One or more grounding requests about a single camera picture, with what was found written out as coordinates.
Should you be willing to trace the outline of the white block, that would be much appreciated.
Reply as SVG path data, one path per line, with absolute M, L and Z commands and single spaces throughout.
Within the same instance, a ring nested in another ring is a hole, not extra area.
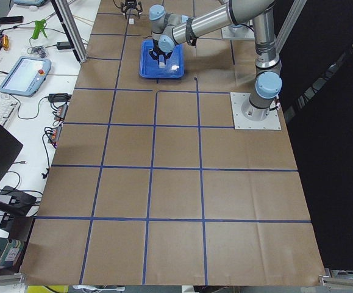
M 165 68 L 166 66 L 166 59 L 163 55 L 159 56 L 159 68 Z

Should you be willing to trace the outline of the blue plastic tray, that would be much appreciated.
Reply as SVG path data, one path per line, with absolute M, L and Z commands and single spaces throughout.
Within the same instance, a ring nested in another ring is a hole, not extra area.
M 165 68 L 159 68 L 156 61 L 152 60 L 149 50 L 153 48 L 152 40 L 144 40 L 141 44 L 140 76 L 151 79 L 177 79 L 184 75 L 183 45 L 177 45 L 171 58 L 167 60 Z

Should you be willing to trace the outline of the black power adapter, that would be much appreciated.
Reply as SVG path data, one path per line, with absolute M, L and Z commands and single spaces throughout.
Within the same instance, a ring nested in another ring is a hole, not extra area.
M 70 42 L 57 42 L 55 46 L 58 50 L 66 50 L 72 48 Z

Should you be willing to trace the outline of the green hand tool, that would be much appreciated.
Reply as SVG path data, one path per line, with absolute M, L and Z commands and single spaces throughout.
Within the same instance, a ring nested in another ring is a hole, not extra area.
M 48 37 L 45 32 L 45 28 L 46 28 L 46 20 L 45 19 L 35 20 L 34 25 L 35 25 L 35 27 L 34 27 L 34 31 L 32 34 L 33 40 L 37 40 L 40 36 L 40 33 L 42 33 L 45 38 Z

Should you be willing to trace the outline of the black smartphone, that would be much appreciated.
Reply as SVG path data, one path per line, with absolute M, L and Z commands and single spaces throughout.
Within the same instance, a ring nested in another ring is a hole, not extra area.
M 20 16 L 4 16 L 0 18 L 0 24 L 20 24 L 24 20 L 22 15 Z

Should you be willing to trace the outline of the upper usb hub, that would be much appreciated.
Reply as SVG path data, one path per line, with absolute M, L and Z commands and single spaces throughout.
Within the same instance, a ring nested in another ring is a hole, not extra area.
M 57 121 L 63 121 L 66 117 L 66 113 L 68 111 L 68 105 L 67 104 L 63 104 L 61 106 L 59 106 L 54 112 L 54 120 Z

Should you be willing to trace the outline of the usb hub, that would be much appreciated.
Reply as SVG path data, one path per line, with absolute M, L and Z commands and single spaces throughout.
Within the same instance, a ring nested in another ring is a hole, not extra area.
M 46 134 L 47 142 L 54 148 L 57 148 L 59 137 L 61 135 L 62 125 L 58 125 L 54 128 L 45 127 L 44 132 Z
M 67 104 L 63 104 L 61 106 L 59 106 L 54 112 L 54 120 L 57 121 L 63 121 L 66 117 L 66 113 L 68 111 L 68 105 Z

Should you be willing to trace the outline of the blue teach pendant tablet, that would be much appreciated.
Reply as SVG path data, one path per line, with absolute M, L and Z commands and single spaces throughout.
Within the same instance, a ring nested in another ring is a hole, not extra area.
M 0 92 L 33 96 L 46 79 L 51 65 L 49 59 L 21 56 L 0 85 Z

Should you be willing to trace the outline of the brown paper table cover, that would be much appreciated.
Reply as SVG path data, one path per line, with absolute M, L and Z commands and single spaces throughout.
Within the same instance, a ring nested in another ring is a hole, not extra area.
M 212 32 L 139 74 L 151 24 L 101 1 L 21 271 L 30 285 L 313 286 L 323 264 L 287 130 L 236 130 L 253 42 Z

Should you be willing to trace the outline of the lower usb hub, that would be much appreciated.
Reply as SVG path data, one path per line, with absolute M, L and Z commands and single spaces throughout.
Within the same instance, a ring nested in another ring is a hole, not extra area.
M 46 134 L 47 142 L 54 148 L 57 148 L 59 137 L 61 135 L 62 125 L 58 125 L 54 128 L 45 127 L 44 132 Z

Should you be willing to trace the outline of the orange black device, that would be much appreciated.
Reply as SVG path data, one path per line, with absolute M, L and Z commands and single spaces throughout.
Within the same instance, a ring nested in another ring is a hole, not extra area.
M 0 44 L 5 51 L 9 50 L 9 38 L 5 34 L 0 34 Z

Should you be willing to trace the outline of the white keyboard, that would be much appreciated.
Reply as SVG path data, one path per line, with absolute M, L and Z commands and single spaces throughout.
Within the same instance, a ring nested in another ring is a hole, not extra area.
M 0 125 L 7 128 L 19 103 L 14 99 L 0 99 Z

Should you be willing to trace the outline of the aluminium frame post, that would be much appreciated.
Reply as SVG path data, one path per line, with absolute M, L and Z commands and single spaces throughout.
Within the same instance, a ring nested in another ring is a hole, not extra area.
M 83 64 L 88 59 L 83 40 L 66 0 L 51 0 L 51 4 L 68 38 L 76 60 Z

